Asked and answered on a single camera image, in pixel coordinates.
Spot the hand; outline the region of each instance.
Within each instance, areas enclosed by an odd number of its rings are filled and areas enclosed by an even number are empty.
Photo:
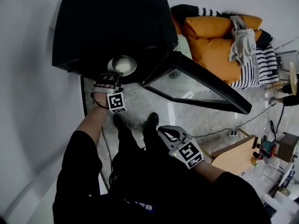
[[[108,78],[108,80],[113,80],[114,77],[113,76],[104,76],[103,80],[106,80]],[[104,87],[104,88],[114,88],[113,85],[111,84],[96,84],[97,87]],[[106,93],[99,93],[99,92],[95,92],[93,94],[93,98],[102,106],[108,106],[108,100],[107,100],[107,94]]]

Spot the black sleeve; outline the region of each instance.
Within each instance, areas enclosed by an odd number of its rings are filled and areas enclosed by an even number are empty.
[[[102,163],[92,138],[83,131],[75,131],[65,151],[57,180],[53,204],[55,223],[86,223],[95,215],[98,218],[98,176],[101,169]]]
[[[242,178],[225,172],[211,188],[211,201],[219,220],[271,224],[256,191]]]

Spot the tile floor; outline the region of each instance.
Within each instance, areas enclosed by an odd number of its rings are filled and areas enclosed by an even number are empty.
[[[89,99],[92,85],[93,81],[85,79],[87,109],[90,109],[92,106]],[[124,95],[127,100],[128,111],[122,113],[122,116],[126,120],[127,126],[131,129],[133,136],[140,147],[144,146],[142,124],[152,112],[157,112],[159,114],[160,126],[181,126],[191,135],[200,136],[213,133],[224,128],[235,129],[238,125],[240,125],[241,122],[250,120],[260,112],[264,111],[267,104],[264,87],[237,90],[252,104],[252,110],[249,115],[218,111],[187,104],[173,103],[142,88],[139,84],[128,84],[124,85],[123,88]],[[258,118],[243,126],[243,130],[249,134],[255,134],[258,136],[267,135],[269,140],[272,140],[273,135],[270,130],[269,121],[272,119],[276,125],[281,113],[281,109],[282,104],[275,105],[260,115]],[[105,120],[104,131],[110,147],[111,156],[113,158],[118,151],[118,138],[117,129],[113,125],[111,113],[109,113]],[[229,137],[228,132],[229,130],[226,130],[221,133],[198,138],[197,142],[209,153],[211,153],[244,138],[242,134],[239,134],[237,137]],[[107,147],[102,137],[100,138],[98,153],[103,162],[102,171],[104,178],[108,180],[110,175],[110,161]],[[274,182],[268,177],[264,176],[267,174],[267,170],[259,170],[257,173],[258,176],[255,177],[247,176],[247,181],[250,182],[251,180],[255,183],[255,186],[267,191],[270,186],[274,184]],[[275,181],[277,181],[280,172],[275,175]],[[258,179],[257,177],[260,177],[259,179],[262,180],[260,184],[256,183],[256,180]]]

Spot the person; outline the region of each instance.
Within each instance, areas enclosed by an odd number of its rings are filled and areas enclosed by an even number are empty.
[[[290,95],[282,97],[282,98],[272,97],[270,99],[270,105],[272,105],[274,103],[282,103],[282,104],[284,104],[284,106],[299,105],[299,92],[297,92],[296,95],[293,95],[292,88],[291,88],[290,84],[287,84],[287,85],[283,86],[278,91],[282,92],[282,93],[285,93],[285,94],[290,94]]]
[[[107,105],[106,94],[95,93],[94,98]],[[107,112],[95,106],[71,136],[57,180],[54,223],[271,223],[255,190],[242,178],[205,161],[188,169],[171,158],[157,133],[156,113],[143,130],[146,150],[139,148],[121,115],[113,116],[119,151],[110,190],[101,195],[97,145]]]

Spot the glass panel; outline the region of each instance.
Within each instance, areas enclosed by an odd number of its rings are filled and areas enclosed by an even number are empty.
[[[224,100],[214,91],[179,70],[172,71],[150,86],[173,98]]]

